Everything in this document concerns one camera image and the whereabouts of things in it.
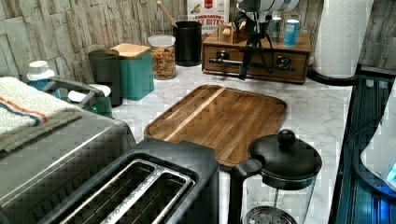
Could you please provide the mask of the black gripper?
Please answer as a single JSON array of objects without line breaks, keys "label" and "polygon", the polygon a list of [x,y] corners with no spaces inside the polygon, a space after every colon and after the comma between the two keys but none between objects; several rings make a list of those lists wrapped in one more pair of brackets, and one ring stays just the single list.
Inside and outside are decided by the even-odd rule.
[{"label": "black gripper", "polygon": [[[260,55],[262,59],[262,67],[265,67],[269,73],[273,73],[276,69],[276,56],[271,38],[267,36],[268,27],[272,20],[272,13],[269,11],[261,12],[245,12],[239,11],[233,19],[233,27],[237,32],[242,33],[247,37],[248,42],[243,50],[244,56],[240,68],[238,78],[245,80],[248,74],[250,62],[255,54],[257,48],[257,41],[259,45]],[[264,48],[261,39],[265,38],[270,45],[270,54],[272,63],[269,64],[264,54]]]}]

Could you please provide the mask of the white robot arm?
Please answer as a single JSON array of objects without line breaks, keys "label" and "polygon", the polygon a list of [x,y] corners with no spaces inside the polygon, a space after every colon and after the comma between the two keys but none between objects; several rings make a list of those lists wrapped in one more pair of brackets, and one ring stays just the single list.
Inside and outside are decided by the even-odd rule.
[{"label": "white robot arm", "polygon": [[[233,19],[233,25],[237,32],[241,30],[242,23],[245,28],[242,33],[247,37],[246,46],[242,49],[243,60],[240,66],[238,78],[245,80],[248,69],[251,65],[256,50],[260,51],[262,64],[269,72],[273,72],[276,67],[274,48],[268,35],[268,27],[272,20],[274,11],[291,11],[299,3],[299,0],[237,0],[236,8],[238,12]],[[272,65],[269,66],[262,48],[262,40],[266,38],[270,44]]]}]

